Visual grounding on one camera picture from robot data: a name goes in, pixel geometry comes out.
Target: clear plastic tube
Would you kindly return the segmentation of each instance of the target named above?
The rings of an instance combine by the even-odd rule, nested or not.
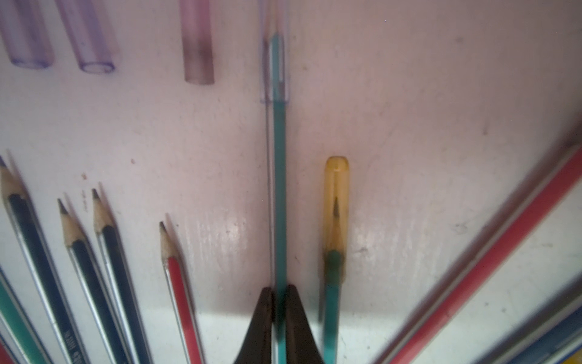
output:
[[[260,0],[261,60],[265,102],[288,101],[287,0]]]
[[[42,69],[54,62],[37,0],[1,0],[0,33],[15,66]]]
[[[195,84],[214,83],[209,0],[180,0],[184,78]]]
[[[91,0],[56,0],[79,68],[87,73],[115,69],[107,38]]]

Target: plastic tube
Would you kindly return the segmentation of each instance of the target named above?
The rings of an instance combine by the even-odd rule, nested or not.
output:
[[[113,72],[107,38],[91,0],[56,0],[79,68],[87,73]]]
[[[42,69],[54,62],[37,0],[0,1],[0,33],[13,65]]]
[[[180,21],[186,82],[213,84],[209,0],[180,0]]]

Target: yellow pen cap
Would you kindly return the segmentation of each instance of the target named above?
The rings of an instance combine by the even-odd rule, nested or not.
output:
[[[346,255],[349,185],[350,165],[347,158],[330,157],[325,163],[324,177],[325,256],[332,250],[338,251],[342,257]]]

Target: red pencil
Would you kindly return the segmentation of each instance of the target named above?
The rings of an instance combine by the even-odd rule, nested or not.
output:
[[[182,337],[186,360],[189,364],[203,364],[204,360],[198,344],[198,332],[196,330],[196,322],[194,321],[194,310],[190,301],[186,280],[183,276],[180,253],[170,241],[163,222],[159,223],[159,234],[161,237],[162,264],[166,272],[168,289],[170,290],[176,320],[180,328],[180,336]]]
[[[0,363],[2,364],[13,364],[16,360],[12,357],[10,349],[6,345],[4,338],[0,337]]]
[[[432,338],[463,307],[480,286],[494,273],[503,261],[519,246],[543,220],[543,218],[561,201],[582,176],[582,149],[573,147],[571,157],[553,176],[553,178],[534,195],[527,199],[521,213],[477,264],[462,278],[445,300],[428,316],[424,324],[411,336],[402,348],[391,358],[393,353],[379,362],[386,364],[409,364],[428,345]]]

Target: purple plastic tube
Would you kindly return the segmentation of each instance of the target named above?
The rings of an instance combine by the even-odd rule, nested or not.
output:
[[[0,33],[15,66],[52,65],[54,55],[37,0],[0,0]]]
[[[79,68],[87,73],[115,69],[105,33],[91,0],[56,0]]]

